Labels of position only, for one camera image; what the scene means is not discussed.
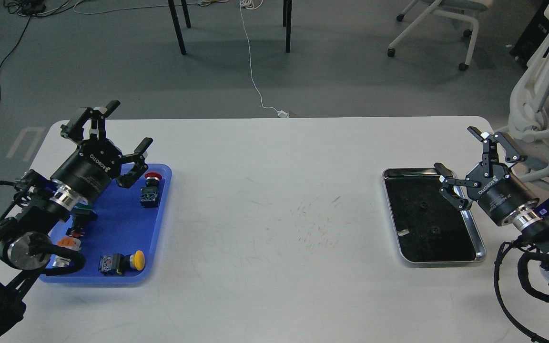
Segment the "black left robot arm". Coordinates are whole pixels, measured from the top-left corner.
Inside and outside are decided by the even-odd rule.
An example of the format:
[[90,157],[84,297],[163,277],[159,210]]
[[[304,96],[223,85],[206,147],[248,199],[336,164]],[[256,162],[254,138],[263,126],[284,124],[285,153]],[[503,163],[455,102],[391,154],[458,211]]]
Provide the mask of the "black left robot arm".
[[77,203],[94,203],[112,180],[129,188],[148,169],[144,153],[151,138],[124,155],[105,135],[105,120],[119,105],[113,100],[88,107],[61,127],[61,136],[77,148],[49,179],[29,170],[13,183],[10,207],[22,210],[0,217],[0,337],[23,319],[23,298],[40,275],[74,273],[86,263],[80,252],[52,243],[54,226],[67,221]]

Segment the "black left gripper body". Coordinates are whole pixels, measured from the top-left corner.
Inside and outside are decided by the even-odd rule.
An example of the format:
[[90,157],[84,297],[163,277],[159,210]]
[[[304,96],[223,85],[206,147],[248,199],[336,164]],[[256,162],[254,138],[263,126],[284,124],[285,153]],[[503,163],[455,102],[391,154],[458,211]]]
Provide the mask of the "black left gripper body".
[[51,176],[52,182],[65,184],[87,202],[98,197],[120,176],[122,152],[109,139],[85,139]]

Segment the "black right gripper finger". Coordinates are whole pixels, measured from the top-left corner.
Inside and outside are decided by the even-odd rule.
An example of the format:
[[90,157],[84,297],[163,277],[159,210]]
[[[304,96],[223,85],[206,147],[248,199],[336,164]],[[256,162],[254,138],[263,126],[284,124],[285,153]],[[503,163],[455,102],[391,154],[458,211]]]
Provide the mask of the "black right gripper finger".
[[495,163],[500,163],[498,155],[498,147],[501,146],[505,151],[504,162],[512,167],[519,162],[527,160],[527,154],[514,142],[508,133],[504,132],[482,132],[474,126],[468,126],[467,131],[473,137],[482,142],[482,159],[480,165],[482,167],[492,167]]
[[468,185],[466,180],[458,180],[453,172],[442,163],[434,163],[434,169],[440,174],[441,186],[440,195],[444,197],[456,210],[466,211],[471,208],[471,200],[464,198],[462,192],[459,193],[456,187]]

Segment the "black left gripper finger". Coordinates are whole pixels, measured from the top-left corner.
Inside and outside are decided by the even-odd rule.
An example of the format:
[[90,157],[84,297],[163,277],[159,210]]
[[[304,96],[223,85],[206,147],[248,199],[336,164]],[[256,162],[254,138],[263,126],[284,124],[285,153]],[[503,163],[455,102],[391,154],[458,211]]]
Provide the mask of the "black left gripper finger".
[[105,107],[87,107],[78,118],[61,126],[61,136],[74,143],[81,143],[84,141],[84,125],[89,121],[89,140],[105,141],[105,120],[120,104],[119,100],[112,100]]
[[145,152],[153,143],[153,138],[145,137],[135,148],[133,154],[123,155],[119,161],[120,164],[133,163],[133,167],[126,174],[116,178],[118,187],[131,188],[137,180],[147,171],[148,165],[145,162]]

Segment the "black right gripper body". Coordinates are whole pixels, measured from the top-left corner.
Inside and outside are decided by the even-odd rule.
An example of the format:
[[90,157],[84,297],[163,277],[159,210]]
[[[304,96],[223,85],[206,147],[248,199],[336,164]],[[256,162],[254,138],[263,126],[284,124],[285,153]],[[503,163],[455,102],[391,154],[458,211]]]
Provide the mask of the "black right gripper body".
[[504,226],[510,223],[507,218],[517,208],[524,205],[535,208],[539,199],[511,173],[507,165],[497,162],[491,167],[491,177],[485,176],[482,163],[478,163],[466,175],[470,182],[467,195],[479,204],[497,226]]

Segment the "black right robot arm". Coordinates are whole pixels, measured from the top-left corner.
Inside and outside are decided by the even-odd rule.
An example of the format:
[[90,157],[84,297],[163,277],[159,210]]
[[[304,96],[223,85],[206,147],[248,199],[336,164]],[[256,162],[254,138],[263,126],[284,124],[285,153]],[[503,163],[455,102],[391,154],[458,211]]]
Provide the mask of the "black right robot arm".
[[443,164],[434,168],[440,174],[440,195],[456,210],[465,211],[476,203],[497,225],[512,224],[520,235],[514,241],[503,242],[497,252],[494,268],[494,289],[497,301],[510,323],[533,343],[547,339],[527,329],[506,308],[500,293],[501,264],[514,248],[522,252],[517,261],[517,276],[521,288],[540,301],[549,303],[549,215],[538,212],[539,199],[512,172],[512,166],[527,156],[503,132],[482,132],[467,128],[482,145],[481,160],[465,178],[457,179]]

